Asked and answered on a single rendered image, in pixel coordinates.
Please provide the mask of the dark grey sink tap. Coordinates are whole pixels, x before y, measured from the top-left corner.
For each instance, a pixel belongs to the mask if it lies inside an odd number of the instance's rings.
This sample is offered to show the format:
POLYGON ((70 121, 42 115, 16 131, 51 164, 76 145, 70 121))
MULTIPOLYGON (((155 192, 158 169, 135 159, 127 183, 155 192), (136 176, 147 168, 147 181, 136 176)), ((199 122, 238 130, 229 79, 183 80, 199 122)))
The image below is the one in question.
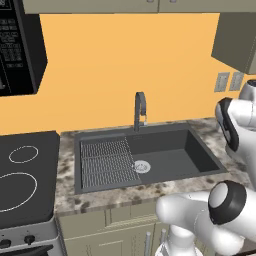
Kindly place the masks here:
POLYGON ((135 108, 134 108, 134 131, 135 132, 139 131, 141 116, 147 116, 146 97, 143 92, 137 92, 135 94, 135 108))

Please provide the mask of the silver sink drain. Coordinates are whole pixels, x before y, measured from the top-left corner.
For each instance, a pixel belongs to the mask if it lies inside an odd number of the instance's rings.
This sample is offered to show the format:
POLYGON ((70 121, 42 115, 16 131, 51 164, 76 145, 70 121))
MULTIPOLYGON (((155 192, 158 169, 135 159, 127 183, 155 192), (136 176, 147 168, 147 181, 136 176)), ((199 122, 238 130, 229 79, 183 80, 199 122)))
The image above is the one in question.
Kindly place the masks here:
POLYGON ((148 173, 151 169, 151 165, 145 160, 136 160, 134 162, 134 170, 139 174, 148 173))

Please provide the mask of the grey ribbed sink rack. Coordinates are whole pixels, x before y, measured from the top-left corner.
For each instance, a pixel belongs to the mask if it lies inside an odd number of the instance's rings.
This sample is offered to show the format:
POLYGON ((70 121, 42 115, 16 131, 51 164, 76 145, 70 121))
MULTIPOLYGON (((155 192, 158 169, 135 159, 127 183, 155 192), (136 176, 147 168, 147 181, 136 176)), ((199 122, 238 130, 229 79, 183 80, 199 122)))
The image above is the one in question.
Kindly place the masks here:
POLYGON ((136 186, 141 183, 124 135, 82 139, 82 188, 86 191, 136 186))

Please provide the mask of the dark grey sink basin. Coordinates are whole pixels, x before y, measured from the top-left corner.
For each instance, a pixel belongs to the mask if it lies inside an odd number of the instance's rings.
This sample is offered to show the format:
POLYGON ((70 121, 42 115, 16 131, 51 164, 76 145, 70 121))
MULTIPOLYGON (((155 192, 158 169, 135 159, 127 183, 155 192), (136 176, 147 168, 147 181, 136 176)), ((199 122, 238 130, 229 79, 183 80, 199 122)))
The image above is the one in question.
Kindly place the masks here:
POLYGON ((145 160, 151 165, 148 173, 138 173, 141 179, 139 185, 215 175, 226 171, 218 158, 187 123, 144 126, 139 128, 138 132, 135 132, 134 128, 79 132, 74 137, 77 194, 104 191, 86 191, 82 188, 81 140, 121 135, 124 135, 128 141, 134 162, 145 160))

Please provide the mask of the beige base cupboard door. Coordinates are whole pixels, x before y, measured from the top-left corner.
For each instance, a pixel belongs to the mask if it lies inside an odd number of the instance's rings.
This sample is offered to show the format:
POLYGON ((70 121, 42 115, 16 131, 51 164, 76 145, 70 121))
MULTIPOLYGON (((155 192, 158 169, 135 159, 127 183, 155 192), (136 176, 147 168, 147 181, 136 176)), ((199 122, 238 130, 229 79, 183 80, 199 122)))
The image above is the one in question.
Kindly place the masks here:
POLYGON ((65 240, 68 256, 144 256, 146 235, 154 225, 124 227, 65 240))

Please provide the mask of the black hob with oven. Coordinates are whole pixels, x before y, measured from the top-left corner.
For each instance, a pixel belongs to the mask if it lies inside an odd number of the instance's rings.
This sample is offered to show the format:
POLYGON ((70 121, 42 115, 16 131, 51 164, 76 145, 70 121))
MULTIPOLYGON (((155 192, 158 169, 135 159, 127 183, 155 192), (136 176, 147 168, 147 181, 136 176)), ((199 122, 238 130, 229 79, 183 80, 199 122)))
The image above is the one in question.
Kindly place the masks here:
POLYGON ((0 136, 0 241, 11 241, 0 253, 52 245, 49 256, 66 256, 54 215, 59 143, 55 131, 0 136))

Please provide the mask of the black microwave oven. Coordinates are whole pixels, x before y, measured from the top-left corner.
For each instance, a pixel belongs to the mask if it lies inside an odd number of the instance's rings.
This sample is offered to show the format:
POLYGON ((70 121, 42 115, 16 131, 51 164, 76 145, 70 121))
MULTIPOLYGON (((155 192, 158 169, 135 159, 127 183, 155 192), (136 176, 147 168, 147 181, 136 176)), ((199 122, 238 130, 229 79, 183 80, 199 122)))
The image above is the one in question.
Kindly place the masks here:
POLYGON ((0 97, 36 94, 47 62, 39 15, 0 0, 0 97))

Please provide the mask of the grey wall socket plate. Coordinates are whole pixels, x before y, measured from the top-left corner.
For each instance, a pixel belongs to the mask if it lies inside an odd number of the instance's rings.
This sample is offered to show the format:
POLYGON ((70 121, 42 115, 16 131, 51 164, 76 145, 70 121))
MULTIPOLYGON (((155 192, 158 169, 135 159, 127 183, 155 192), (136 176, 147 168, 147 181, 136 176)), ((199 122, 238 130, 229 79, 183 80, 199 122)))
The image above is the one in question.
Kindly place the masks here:
POLYGON ((214 88, 215 92, 224 92, 226 90, 229 75, 230 75, 229 72, 219 72, 218 73, 215 88, 214 88))
POLYGON ((243 78, 244 78, 244 74, 243 73, 241 73, 241 72, 234 72, 233 76, 232 76, 231 83, 230 83, 229 90, 230 91, 239 91, 240 87, 241 87, 241 84, 242 84, 242 81, 243 81, 243 78))

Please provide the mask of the beige wall cupboard door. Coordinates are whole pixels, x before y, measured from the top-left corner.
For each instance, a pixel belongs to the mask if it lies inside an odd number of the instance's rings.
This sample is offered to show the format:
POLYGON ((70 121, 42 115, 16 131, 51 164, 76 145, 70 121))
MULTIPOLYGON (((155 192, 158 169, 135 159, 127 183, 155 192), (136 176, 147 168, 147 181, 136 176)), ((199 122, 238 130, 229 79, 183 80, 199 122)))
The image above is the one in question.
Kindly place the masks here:
POLYGON ((159 0, 160 13, 256 12, 256 0, 159 0))
POLYGON ((26 14, 157 13, 158 0, 22 0, 26 14))

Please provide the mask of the beige corner wall cupboard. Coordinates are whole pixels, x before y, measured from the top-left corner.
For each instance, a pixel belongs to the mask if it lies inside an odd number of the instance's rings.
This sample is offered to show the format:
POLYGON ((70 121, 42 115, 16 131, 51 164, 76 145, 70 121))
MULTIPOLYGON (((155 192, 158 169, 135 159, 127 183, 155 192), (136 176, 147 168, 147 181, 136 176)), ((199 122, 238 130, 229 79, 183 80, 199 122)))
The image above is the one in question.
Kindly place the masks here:
POLYGON ((221 13, 211 56, 248 75, 256 75, 256 12, 221 13))

